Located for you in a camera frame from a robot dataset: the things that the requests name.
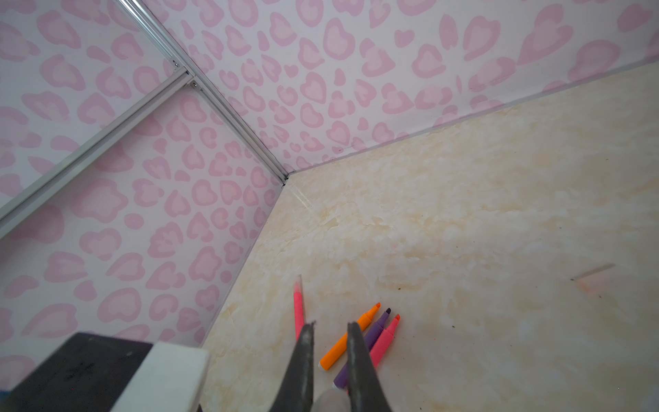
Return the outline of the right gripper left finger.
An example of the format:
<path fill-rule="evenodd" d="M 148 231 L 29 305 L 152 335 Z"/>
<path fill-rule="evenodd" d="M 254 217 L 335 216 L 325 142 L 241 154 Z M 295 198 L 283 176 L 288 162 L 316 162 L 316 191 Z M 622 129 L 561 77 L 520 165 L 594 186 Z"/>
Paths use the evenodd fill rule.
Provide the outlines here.
<path fill-rule="evenodd" d="M 308 412 L 312 409 L 314 326 L 311 323 L 302 327 L 270 412 Z"/>

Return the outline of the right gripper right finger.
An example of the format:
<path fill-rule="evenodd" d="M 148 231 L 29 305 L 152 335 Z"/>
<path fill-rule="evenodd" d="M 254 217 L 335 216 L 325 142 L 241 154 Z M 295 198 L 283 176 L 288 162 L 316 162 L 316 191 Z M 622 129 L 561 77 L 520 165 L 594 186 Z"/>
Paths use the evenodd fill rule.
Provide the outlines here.
<path fill-rule="evenodd" d="M 348 324 L 348 396 L 352 412 L 392 412 L 379 382 L 360 325 Z"/>

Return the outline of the translucent pen cap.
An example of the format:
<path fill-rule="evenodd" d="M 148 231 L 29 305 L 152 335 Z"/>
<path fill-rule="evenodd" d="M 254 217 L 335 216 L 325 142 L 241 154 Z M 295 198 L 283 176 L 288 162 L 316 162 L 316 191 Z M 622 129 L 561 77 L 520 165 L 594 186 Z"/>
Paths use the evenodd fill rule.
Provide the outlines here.
<path fill-rule="evenodd" d="M 312 404 L 311 412 L 350 412 L 351 403 L 346 391 L 331 388 Z"/>

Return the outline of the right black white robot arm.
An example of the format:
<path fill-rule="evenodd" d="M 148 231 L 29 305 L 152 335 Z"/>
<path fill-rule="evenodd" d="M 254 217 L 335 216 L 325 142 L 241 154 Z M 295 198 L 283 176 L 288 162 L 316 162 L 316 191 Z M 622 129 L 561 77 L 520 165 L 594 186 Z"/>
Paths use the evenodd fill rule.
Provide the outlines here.
<path fill-rule="evenodd" d="M 348 325 L 348 390 L 314 396 L 314 326 L 305 324 L 273 411 L 388 411 L 358 324 Z M 170 343 L 77 333 L 18 386 L 3 411 L 199 411 L 210 354 Z"/>

